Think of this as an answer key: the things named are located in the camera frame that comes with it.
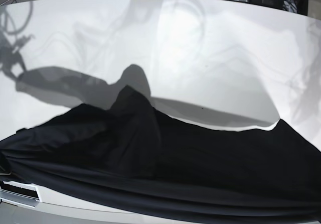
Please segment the black t-shirt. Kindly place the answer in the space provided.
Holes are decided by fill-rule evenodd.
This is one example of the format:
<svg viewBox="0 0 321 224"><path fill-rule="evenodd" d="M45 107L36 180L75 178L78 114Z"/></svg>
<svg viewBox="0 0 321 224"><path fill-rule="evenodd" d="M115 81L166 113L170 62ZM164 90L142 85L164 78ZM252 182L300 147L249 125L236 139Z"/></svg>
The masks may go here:
<svg viewBox="0 0 321 224"><path fill-rule="evenodd" d="M320 221L320 151L284 120L211 130L167 116L131 87L1 141L3 181L198 223Z"/></svg>

